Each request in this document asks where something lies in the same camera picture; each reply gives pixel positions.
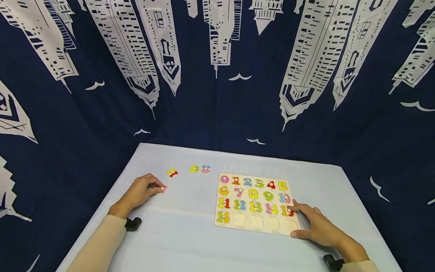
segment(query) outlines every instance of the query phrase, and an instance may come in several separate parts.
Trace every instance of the hand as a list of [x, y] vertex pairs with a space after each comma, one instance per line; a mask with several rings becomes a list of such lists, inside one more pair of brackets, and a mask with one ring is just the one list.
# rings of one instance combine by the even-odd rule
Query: hand
[[164, 187], [164, 184], [151, 173], [135, 178], [121, 199], [110, 207], [108, 214], [127, 218], [135, 207], [142, 205], [150, 196], [161, 193], [161, 187]]
[[344, 262], [369, 260], [362, 245], [332, 224], [317, 207], [312, 208], [307, 204], [299, 204], [294, 199], [293, 205], [288, 207], [294, 212], [303, 212], [311, 224], [310, 230], [292, 231], [290, 235], [293, 238], [310, 239], [320, 245], [333, 247], [338, 250]]

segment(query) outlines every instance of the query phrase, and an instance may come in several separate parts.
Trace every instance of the beige sleeve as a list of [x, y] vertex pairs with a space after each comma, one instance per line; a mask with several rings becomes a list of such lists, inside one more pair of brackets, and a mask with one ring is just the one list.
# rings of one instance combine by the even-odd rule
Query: beige sleeve
[[348, 262], [343, 264], [340, 272], [378, 272], [372, 261]]
[[125, 235], [126, 219], [106, 215], [67, 272], [106, 272]]

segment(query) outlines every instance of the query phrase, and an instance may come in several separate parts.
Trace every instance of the black clip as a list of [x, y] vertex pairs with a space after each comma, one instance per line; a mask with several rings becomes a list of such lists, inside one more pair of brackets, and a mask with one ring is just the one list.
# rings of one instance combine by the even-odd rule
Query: black clip
[[331, 272], [340, 271], [343, 264], [345, 263], [343, 259], [339, 259], [339, 260], [334, 259], [334, 256], [332, 256], [331, 254], [327, 254], [323, 256], [323, 260], [325, 261], [326, 266], [329, 268], [329, 271]]
[[134, 232], [141, 225], [141, 223], [142, 223], [142, 219], [140, 219], [139, 217], [136, 217], [133, 220], [127, 218], [127, 223], [125, 223], [125, 228], [127, 229], [128, 232]]

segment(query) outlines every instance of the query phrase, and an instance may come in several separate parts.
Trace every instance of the curtain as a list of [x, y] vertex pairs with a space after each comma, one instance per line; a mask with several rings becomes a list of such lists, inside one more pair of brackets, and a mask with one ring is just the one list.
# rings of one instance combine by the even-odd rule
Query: curtain
[[434, 7], [0, 0], [1, 270], [54, 271], [150, 142], [339, 165], [434, 271]]

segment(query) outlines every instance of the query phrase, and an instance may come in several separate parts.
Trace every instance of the table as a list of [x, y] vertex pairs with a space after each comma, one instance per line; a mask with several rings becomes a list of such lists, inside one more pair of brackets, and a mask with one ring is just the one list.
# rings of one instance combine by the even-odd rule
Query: table
[[[210, 173], [190, 173], [210, 165]], [[175, 168], [178, 175], [169, 178]], [[129, 218], [142, 224], [127, 232], [109, 271], [298, 271], [327, 272], [329, 248], [283, 235], [219, 228], [214, 212], [219, 173], [288, 180], [300, 203], [319, 207], [344, 232], [359, 241], [382, 271], [401, 271], [361, 200], [339, 166], [289, 161], [157, 144], [139, 144], [126, 168], [57, 269], [66, 271], [76, 254], [133, 180], [148, 172], [168, 186]], [[299, 216], [302, 228], [309, 226]]]

